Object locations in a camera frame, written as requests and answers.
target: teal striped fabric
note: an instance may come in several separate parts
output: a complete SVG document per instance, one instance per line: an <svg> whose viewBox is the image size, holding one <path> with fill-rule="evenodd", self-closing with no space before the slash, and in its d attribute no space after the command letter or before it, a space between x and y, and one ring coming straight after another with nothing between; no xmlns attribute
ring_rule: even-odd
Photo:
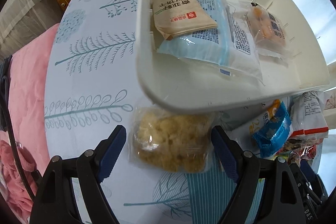
<svg viewBox="0 0 336 224"><path fill-rule="evenodd" d="M205 173L187 174L193 224L217 224L236 188L213 156L213 166ZM263 193L264 179L260 179L245 224L252 224Z"/></svg>

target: metal screw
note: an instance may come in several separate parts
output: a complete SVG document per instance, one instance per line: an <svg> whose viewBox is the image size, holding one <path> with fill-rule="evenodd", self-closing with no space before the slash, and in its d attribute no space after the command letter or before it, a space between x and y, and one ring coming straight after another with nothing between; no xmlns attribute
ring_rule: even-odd
<svg viewBox="0 0 336 224"><path fill-rule="evenodd" d="M86 156L86 157L90 157L90 156L92 156L93 155L93 150L91 150L91 149L89 149L89 150L86 150L85 152L84 152L84 155Z"/></svg>
<svg viewBox="0 0 336 224"><path fill-rule="evenodd" d="M278 162L281 162L282 164L286 162L284 157L277 157Z"/></svg>
<svg viewBox="0 0 336 224"><path fill-rule="evenodd" d="M253 156L252 152L251 151L244 151L244 156L246 158L251 158Z"/></svg>
<svg viewBox="0 0 336 224"><path fill-rule="evenodd" d="M53 156L53 157L51 158L51 161L52 161L52 162L57 162L57 161L59 161L59 156Z"/></svg>

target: blue foil wrapper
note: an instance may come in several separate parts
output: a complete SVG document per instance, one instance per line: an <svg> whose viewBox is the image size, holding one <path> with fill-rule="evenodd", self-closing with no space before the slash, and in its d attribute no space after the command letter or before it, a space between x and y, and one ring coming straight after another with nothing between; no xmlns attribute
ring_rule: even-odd
<svg viewBox="0 0 336 224"><path fill-rule="evenodd" d="M290 133L291 119L282 102L274 117L253 134L262 158L275 154L286 142Z"/></svg>

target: blue and white plastic package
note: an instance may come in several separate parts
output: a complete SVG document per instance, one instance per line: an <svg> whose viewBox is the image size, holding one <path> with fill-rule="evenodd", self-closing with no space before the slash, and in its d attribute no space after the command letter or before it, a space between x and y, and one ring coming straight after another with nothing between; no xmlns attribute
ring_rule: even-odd
<svg viewBox="0 0 336 224"><path fill-rule="evenodd" d="M164 40L158 53L215 65L231 72L242 72L262 82L258 52L246 22L247 5L226 0L197 0L218 23L218 28Z"/></svg>
<svg viewBox="0 0 336 224"><path fill-rule="evenodd" d="M282 102L274 117L253 134L262 158L274 155L284 145L291 134L291 119Z"/></svg>

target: red square logo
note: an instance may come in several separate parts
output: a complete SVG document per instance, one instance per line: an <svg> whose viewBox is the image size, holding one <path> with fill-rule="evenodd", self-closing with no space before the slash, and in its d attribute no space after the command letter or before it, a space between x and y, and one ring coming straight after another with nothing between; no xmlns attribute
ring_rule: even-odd
<svg viewBox="0 0 336 224"><path fill-rule="evenodd" d="M197 17L197 16L196 16L196 13L195 13L195 12L190 12L190 13L187 13L187 17L188 17L189 19L191 19L191 18L195 18L195 17Z"/></svg>

